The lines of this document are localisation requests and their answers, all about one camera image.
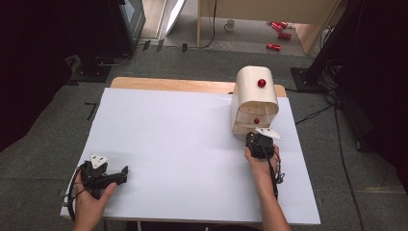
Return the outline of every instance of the white tabletop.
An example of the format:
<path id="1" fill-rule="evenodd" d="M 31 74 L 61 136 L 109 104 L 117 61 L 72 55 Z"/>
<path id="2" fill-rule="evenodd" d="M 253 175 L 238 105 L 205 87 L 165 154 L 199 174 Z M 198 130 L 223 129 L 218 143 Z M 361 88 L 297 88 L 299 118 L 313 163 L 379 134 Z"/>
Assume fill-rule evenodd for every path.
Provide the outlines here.
<path id="1" fill-rule="evenodd" d="M 319 224 L 319 212 L 289 99 L 271 127 L 282 137 L 284 182 L 279 203 L 289 223 Z M 200 222 L 261 222 L 244 137 L 230 127 L 231 95 L 105 89 L 80 165 L 108 157 L 107 173 L 129 167 L 105 218 Z M 62 216 L 68 216 L 62 208 Z"/>

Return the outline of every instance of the table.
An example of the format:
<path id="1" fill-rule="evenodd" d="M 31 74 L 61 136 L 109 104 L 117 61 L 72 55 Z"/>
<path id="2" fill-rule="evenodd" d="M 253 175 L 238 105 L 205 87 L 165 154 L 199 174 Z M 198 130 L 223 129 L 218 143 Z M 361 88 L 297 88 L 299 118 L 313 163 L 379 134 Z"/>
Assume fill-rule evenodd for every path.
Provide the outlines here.
<path id="1" fill-rule="evenodd" d="M 200 45 L 201 17 L 213 17 L 216 0 L 198 0 L 197 46 Z M 327 25 L 335 24 L 342 0 L 217 0 L 216 17 L 285 21 L 296 23 L 302 48 L 309 54 Z"/>
<path id="2" fill-rule="evenodd" d="M 231 95 L 227 93 L 233 87 L 234 83 L 224 82 L 113 80 L 102 96 L 79 162 L 88 160 L 91 153 L 110 158 L 109 174 L 129 166 L 128 182 L 118 187 L 104 218 L 241 224 L 261 221 L 256 190 L 243 156 L 244 138 L 232 135 L 229 122 L 222 121 L 230 119 Z M 287 183 L 278 187 L 280 203 L 289 223 L 319 223 L 289 99 L 282 86 L 275 87 L 278 100 L 284 103 L 275 121 L 291 121 L 274 127 L 291 141 L 277 143 L 285 150 L 281 158 L 283 172 L 287 173 Z M 66 208 L 61 215 L 67 216 Z"/>

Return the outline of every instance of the gray carpet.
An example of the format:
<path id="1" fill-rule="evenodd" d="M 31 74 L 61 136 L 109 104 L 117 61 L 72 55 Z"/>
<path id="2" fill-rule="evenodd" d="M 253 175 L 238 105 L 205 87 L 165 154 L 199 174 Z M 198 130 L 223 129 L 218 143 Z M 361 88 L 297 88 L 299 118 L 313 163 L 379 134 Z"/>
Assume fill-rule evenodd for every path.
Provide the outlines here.
<path id="1" fill-rule="evenodd" d="M 87 141 L 92 109 L 103 89 L 116 76 L 235 82 L 246 65 L 268 67 L 275 84 L 294 89 L 290 67 L 308 67 L 313 58 L 155 47 L 137 50 L 125 64 L 112 68 L 106 84 L 64 86 L 27 136 L 0 153 L 0 230 L 70 230 L 72 222 L 59 216 L 64 190 Z M 288 91 L 295 121 L 327 106 L 322 95 Z M 293 226 L 293 230 L 361 230 L 344 175 L 337 129 L 331 108 L 297 125 L 297 132 L 319 207 L 322 225 Z M 408 198 L 399 190 L 369 188 L 400 183 L 395 169 L 375 153 L 355 149 L 344 113 L 336 112 L 344 159 L 366 230 L 406 230 Z M 110 230 L 126 223 L 109 221 Z"/>

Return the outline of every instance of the white controller part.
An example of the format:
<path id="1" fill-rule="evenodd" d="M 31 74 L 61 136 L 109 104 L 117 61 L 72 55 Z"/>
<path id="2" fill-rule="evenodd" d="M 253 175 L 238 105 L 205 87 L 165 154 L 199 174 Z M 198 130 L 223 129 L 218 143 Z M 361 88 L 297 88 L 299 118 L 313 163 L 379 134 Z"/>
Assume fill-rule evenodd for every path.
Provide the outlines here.
<path id="1" fill-rule="evenodd" d="M 269 138 L 275 138 L 278 140 L 282 140 L 282 137 L 275 131 L 273 131 L 270 128 L 255 128 L 255 131 L 257 131 L 259 134 L 269 137 Z"/>
<path id="2" fill-rule="evenodd" d="M 93 169 L 101 167 L 103 164 L 107 163 L 108 160 L 108 158 L 103 156 L 90 155 L 90 162 L 92 163 Z"/>

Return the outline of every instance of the red knob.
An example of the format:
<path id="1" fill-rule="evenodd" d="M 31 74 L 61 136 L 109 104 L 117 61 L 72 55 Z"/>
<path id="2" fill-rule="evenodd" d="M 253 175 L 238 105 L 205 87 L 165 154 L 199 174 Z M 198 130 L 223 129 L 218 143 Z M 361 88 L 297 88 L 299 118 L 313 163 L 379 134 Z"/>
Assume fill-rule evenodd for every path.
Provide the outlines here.
<path id="1" fill-rule="evenodd" d="M 258 80 L 258 87 L 263 88 L 266 84 L 267 81 L 265 81 L 265 79 Z"/>

